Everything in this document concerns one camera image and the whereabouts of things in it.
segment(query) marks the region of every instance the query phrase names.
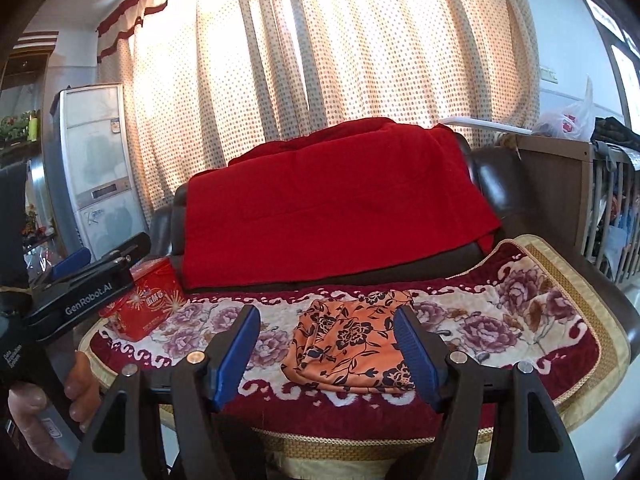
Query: curtain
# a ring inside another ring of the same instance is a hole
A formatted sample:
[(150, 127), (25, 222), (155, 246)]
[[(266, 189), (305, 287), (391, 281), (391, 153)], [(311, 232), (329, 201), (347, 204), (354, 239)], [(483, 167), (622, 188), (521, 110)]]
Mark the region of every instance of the curtain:
[(268, 140), (367, 116), (538, 115), (526, 0), (126, 0), (98, 32), (147, 219), (193, 174)]
[[(532, 127), (539, 61), (527, 0), (303, 0), (329, 124), (465, 116)], [(472, 148), (493, 134), (465, 131)]]

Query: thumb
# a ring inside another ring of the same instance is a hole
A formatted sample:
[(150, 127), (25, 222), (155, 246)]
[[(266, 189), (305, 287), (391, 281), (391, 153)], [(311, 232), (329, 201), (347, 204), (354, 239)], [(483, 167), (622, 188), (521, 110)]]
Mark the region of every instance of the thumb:
[(9, 390), (9, 411), (31, 450), (45, 462), (68, 469), (68, 457), (37, 418), (47, 402), (47, 396), (35, 384), (15, 383)]

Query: metal screw head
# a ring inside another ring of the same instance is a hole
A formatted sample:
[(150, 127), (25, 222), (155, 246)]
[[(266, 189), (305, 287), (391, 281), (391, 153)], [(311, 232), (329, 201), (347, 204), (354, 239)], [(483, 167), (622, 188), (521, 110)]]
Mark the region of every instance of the metal screw head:
[(456, 350), (455, 352), (451, 352), (451, 354), (449, 354), (449, 359), (455, 362), (455, 364), (461, 365), (466, 363), (466, 360), (469, 359), (469, 356), (464, 352)]
[(187, 361), (192, 365), (196, 365), (203, 362), (205, 357), (206, 355), (204, 355), (204, 352), (196, 350), (195, 352), (191, 352), (189, 355), (187, 355)]
[(518, 370), (523, 374), (530, 374), (533, 371), (533, 365), (529, 361), (518, 361)]
[(135, 375), (137, 373), (138, 373), (138, 367), (133, 363), (129, 363), (128, 365), (124, 365), (122, 367), (122, 374), (125, 377), (131, 377), (132, 375)]

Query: white plastic bag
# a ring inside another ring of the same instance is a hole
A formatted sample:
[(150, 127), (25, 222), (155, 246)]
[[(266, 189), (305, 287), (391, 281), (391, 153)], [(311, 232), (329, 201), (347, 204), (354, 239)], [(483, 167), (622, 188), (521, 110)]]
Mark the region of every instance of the white plastic bag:
[(591, 78), (587, 76), (587, 91), (584, 95), (584, 101), (541, 113), (538, 123), (533, 127), (533, 133), (558, 139), (590, 142), (595, 127), (593, 84)]

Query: dark leather sofa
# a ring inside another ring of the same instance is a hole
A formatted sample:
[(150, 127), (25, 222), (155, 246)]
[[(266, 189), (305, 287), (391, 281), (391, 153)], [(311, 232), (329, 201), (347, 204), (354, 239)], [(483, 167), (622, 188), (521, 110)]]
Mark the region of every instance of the dark leather sofa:
[[(542, 218), (536, 193), (518, 156), (507, 148), (482, 148), (472, 151), (464, 137), (458, 135), (469, 174), (502, 221), (496, 242), (521, 234), (535, 234), (551, 244), (575, 270), (591, 283), (626, 332), (631, 345), (631, 359), (640, 352), (640, 314), (625, 295), (595, 269), (567, 241), (558, 237)], [(184, 218), (188, 199), (188, 184), (180, 186), (173, 205), (156, 210), (151, 228), (152, 255), (171, 257), (178, 275), (184, 254)], [(483, 255), (476, 243), (429, 258), (385, 269), (369, 270), (347, 276), (332, 276), (313, 282), (269, 283), (235, 287), (247, 291), (295, 290), (321, 284), (376, 285), (391, 282), (412, 282), (442, 278), (463, 272)]]

